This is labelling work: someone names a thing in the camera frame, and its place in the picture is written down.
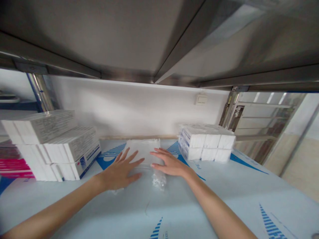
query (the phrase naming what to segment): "stack of boxes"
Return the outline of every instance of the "stack of boxes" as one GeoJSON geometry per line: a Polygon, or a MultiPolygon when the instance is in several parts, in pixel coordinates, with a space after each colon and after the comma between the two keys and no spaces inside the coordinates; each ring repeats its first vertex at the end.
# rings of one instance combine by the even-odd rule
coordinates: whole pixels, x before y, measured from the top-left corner
{"type": "Polygon", "coordinates": [[[34,178],[9,137],[0,137],[0,174],[6,178],[34,178]]]}
{"type": "Polygon", "coordinates": [[[219,125],[184,124],[178,137],[180,151],[187,160],[226,163],[236,137],[219,125]]]}
{"type": "Polygon", "coordinates": [[[37,113],[2,124],[40,181],[79,180],[101,152],[96,129],[77,126],[74,111],[37,113]]]}

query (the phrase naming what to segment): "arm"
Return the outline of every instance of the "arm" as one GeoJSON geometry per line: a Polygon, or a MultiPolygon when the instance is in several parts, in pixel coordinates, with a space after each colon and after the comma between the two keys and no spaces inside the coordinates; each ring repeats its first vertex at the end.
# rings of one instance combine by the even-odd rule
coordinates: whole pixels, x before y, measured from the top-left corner
{"type": "Polygon", "coordinates": [[[120,153],[113,164],[106,170],[93,176],[82,186],[56,203],[15,226],[5,233],[2,238],[49,238],[95,196],[107,190],[124,188],[138,180],[141,174],[135,174],[131,177],[128,177],[128,174],[134,167],[143,162],[144,159],[130,163],[136,156],[137,151],[126,159],[128,151],[129,148],[123,156],[120,153]]]}
{"type": "Polygon", "coordinates": [[[161,158],[165,165],[152,164],[152,167],[166,174],[181,176],[185,179],[219,238],[257,238],[226,203],[197,176],[193,169],[165,149],[159,148],[155,151],[157,152],[151,152],[151,154],[161,158]]]}

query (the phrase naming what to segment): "finger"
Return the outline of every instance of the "finger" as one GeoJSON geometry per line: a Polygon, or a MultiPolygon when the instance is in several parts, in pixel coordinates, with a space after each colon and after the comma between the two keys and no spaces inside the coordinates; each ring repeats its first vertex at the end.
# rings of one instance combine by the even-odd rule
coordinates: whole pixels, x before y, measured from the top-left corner
{"type": "Polygon", "coordinates": [[[137,181],[142,176],[142,173],[134,174],[133,176],[128,178],[128,183],[131,184],[132,182],[137,181]]]}
{"type": "Polygon", "coordinates": [[[127,156],[127,153],[129,152],[129,150],[130,150],[130,147],[128,147],[128,148],[125,150],[123,156],[121,157],[121,159],[120,159],[119,161],[125,160],[125,158],[126,158],[126,156],[127,156]]]}
{"type": "Polygon", "coordinates": [[[130,164],[131,168],[133,169],[133,168],[139,166],[144,160],[145,160],[145,158],[142,158],[142,159],[139,159],[138,161],[131,163],[130,164]]]}
{"type": "Polygon", "coordinates": [[[129,163],[129,162],[131,162],[134,158],[135,158],[135,156],[137,155],[137,153],[138,153],[139,151],[138,150],[136,150],[130,157],[128,157],[127,158],[127,160],[125,160],[127,163],[129,163]]]}
{"type": "Polygon", "coordinates": [[[156,164],[156,163],[152,163],[151,167],[167,174],[167,166],[156,164]]]}
{"type": "Polygon", "coordinates": [[[162,159],[164,162],[167,160],[167,155],[157,152],[150,152],[151,155],[154,155],[160,159],[162,159]]]}
{"type": "Polygon", "coordinates": [[[167,152],[165,150],[162,150],[162,149],[158,149],[158,148],[154,148],[155,151],[159,152],[159,153],[162,153],[162,154],[166,154],[166,155],[170,155],[170,152],[167,152]]]}
{"type": "Polygon", "coordinates": [[[116,159],[114,160],[114,162],[117,162],[120,160],[121,156],[122,156],[123,152],[119,153],[119,155],[116,157],[116,159]]]}
{"type": "Polygon", "coordinates": [[[163,148],[159,148],[160,150],[163,150],[163,151],[165,151],[165,152],[167,152],[167,153],[170,153],[170,152],[168,152],[166,149],[163,149],[163,148]]]}

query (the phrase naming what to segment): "light switch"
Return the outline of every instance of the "light switch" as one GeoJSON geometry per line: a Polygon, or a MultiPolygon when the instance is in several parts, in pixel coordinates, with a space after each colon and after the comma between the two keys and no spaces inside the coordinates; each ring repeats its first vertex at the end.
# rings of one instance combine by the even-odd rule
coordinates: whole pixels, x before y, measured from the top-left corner
{"type": "Polygon", "coordinates": [[[207,95],[197,95],[196,96],[196,101],[195,101],[195,105],[205,105],[207,102],[207,95]]]}

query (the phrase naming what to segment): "hand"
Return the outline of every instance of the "hand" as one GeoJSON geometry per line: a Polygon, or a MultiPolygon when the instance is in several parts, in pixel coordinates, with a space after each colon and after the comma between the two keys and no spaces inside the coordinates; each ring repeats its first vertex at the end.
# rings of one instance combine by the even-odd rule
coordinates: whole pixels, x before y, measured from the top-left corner
{"type": "Polygon", "coordinates": [[[152,164],[152,168],[162,171],[163,173],[173,175],[173,176],[186,176],[188,172],[191,172],[192,169],[175,158],[170,152],[163,148],[154,148],[157,152],[150,152],[151,155],[154,155],[162,159],[165,165],[152,164]]]}
{"type": "Polygon", "coordinates": [[[144,158],[142,158],[130,163],[138,151],[135,151],[130,157],[125,159],[129,150],[130,148],[124,154],[121,152],[107,169],[92,178],[99,194],[107,190],[125,188],[142,176],[141,173],[138,173],[128,177],[130,171],[144,161],[144,158]]]}

